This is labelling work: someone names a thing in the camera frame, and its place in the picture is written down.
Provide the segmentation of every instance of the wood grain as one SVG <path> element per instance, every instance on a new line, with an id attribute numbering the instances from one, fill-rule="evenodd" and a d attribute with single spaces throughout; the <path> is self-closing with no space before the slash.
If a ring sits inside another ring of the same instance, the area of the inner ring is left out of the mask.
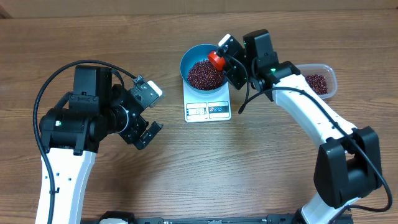
<path id="1" fill-rule="evenodd" d="M 396 0 L 0 0 L 13 18 L 395 9 Z"/>
<path id="2" fill-rule="evenodd" d="M 113 16 L 0 21 L 0 223 L 34 223 L 41 164 L 32 107 L 43 82 L 66 63 L 104 60 L 155 80 L 166 97 L 145 119 L 165 128 L 143 151 L 119 136 L 101 142 L 83 216 L 240 217 L 294 212 L 315 193 L 317 150 L 282 109 L 258 98 L 231 121 L 187 124 L 179 64 L 190 47 L 269 29 L 280 61 L 326 63 L 339 89 L 329 105 L 381 140 L 383 173 L 398 196 L 398 11 L 307 11 Z M 72 89 L 73 71 L 44 93 L 39 116 Z M 125 79 L 126 85 L 131 81 Z M 383 189 L 360 204 L 383 207 Z M 353 211 L 356 223 L 396 223 L 398 209 Z"/>

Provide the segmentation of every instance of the black cable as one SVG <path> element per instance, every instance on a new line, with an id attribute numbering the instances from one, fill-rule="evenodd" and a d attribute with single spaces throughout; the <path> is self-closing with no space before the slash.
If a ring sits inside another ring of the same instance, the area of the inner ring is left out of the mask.
<path id="1" fill-rule="evenodd" d="M 365 159 L 365 161 L 372 167 L 372 170 L 376 173 L 376 175 L 379 177 L 380 181 L 382 182 L 382 185 L 384 186 L 385 190 L 386 190 L 386 194 L 388 197 L 388 203 L 384 208 L 369 208 L 369 207 L 365 207 L 365 206 L 361 206 L 361 205 L 347 205 L 345 206 L 343 209 L 341 209 L 339 211 L 339 213 L 337 213 L 330 221 L 329 224 L 334 223 L 336 220 L 338 220 L 340 218 L 340 216 L 347 210 L 350 208 L 358 208 L 358 209 L 362 209 L 362 210 L 366 210 L 366 211 L 370 211 L 370 212 L 386 212 L 388 211 L 391 206 L 392 206 L 392 194 L 391 194 L 391 190 L 386 182 L 386 180 L 384 179 L 384 177 L 380 174 L 380 172 L 376 169 L 376 167 L 374 166 L 374 164 L 372 163 L 372 161 L 369 159 L 369 157 L 365 154 L 365 152 L 357 145 L 357 143 L 339 126 L 339 124 L 326 112 L 326 110 L 322 107 L 321 104 L 319 104 L 319 102 L 314 99 L 314 97 L 312 97 L 310 94 L 308 94 L 306 91 L 304 90 L 299 90 L 296 88 L 292 88 L 292 87 L 273 87 L 271 89 L 268 90 L 264 90 L 264 91 L 260 91 L 259 93 L 256 93 L 254 96 L 250 97 L 250 99 L 248 99 L 247 101 L 245 101 L 243 103 L 243 105 L 240 107 L 239 109 L 239 113 L 242 113 L 244 108 L 246 107 L 246 105 L 252 101 L 253 99 L 255 99 L 256 97 L 258 97 L 259 95 L 271 92 L 271 91 L 276 91 L 276 90 L 289 90 L 289 91 L 295 91 L 300 93 L 301 95 L 306 96 L 307 98 L 309 98 L 318 108 L 319 110 L 326 116 L 326 118 L 328 118 L 329 122 L 346 138 L 348 139 L 348 141 L 356 148 L 356 150 L 360 153 L 360 155 Z"/>
<path id="2" fill-rule="evenodd" d="M 123 81 L 122 76 L 120 75 L 120 73 L 116 69 L 112 69 L 111 73 L 120 80 L 120 83 L 122 83 L 122 88 L 124 88 L 124 81 Z"/>
<path id="3" fill-rule="evenodd" d="M 253 77 L 255 76 L 255 72 L 254 72 L 254 62 L 256 62 L 256 60 L 258 59 L 258 57 L 253 58 L 253 60 L 251 61 L 251 73 L 253 74 Z"/>
<path id="4" fill-rule="evenodd" d="M 244 65 L 240 61 L 238 61 L 236 58 L 234 58 L 234 57 L 232 57 L 232 56 L 230 56 L 228 54 L 225 54 L 225 56 L 228 57 L 229 59 L 232 59 L 233 61 L 235 61 L 240 67 L 242 67 L 242 69 L 244 70 L 244 72 L 246 74 L 246 86 L 247 86 L 247 88 L 246 88 L 246 98 L 244 99 L 244 101 L 246 102 L 248 100 L 248 98 L 249 98 L 249 91 L 250 91 L 248 71 L 246 70 Z"/>
<path id="5" fill-rule="evenodd" d="M 49 181 L 50 181 L 50 207 L 49 207 L 49 219 L 47 220 L 47 224 L 52 224 L 52 218 L 53 218 L 53 214 L 54 214 L 54 203 L 55 203 L 55 182 L 54 182 L 54 174 L 52 172 L 52 168 L 51 168 L 51 164 L 50 161 L 44 151 L 44 147 L 42 144 L 42 141 L 40 140 L 40 134 L 39 134 L 39 127 L 37 125 L 37 110 L 39 108 L 39 103 L 40 103 L 40 99 L 44 93 L 44 90 L 47 88 L 47 86 L 50 84 L 50 82 L 61 72 L 63 72 L 64 70 L 75 66 L 75 65 L 79 65 L 81 63 L 96 63 L 96 64 L 100 64 L 100 65 L 105 65 L 108 66 L 110 68 L 113 68 L 115 70 L 118 70 L 124 74 L 126 74 L 127 76 L 131 77 L 131 78 L 136 78 L 134 75 L 130 74 L 129 72 L 125 71 L 122 68 L 119 68 L 115 65 L 112 65 L 110 63 L 107 62 L 102 62 L 99 60 L 79 60 L 76 62 L 72 62 L 69 63 L 61 68 L 59 68 L 56 72 L 54 72 L 43 84 L 42 88 L 40 89 L 39 93 L 37 94 L 36 100 L 35 100 L 35 104 L 33 107 L 33 131 L 35 133 L 35 139 L 36 139 L 36 143 L 37 146 L 39 147 L 39 151 L 43 157 L 43 161 L 44 164 L 47 168 L 47 172 L 49 173 Z"/>
<path id="6" fill-rule="evenodd" d="M 64 96 L 58 101 L 58 103 L 54 106 L 55 109 L 62 109 L 69 101 L 69 97 L 73 92 L 67 92 Z"/>

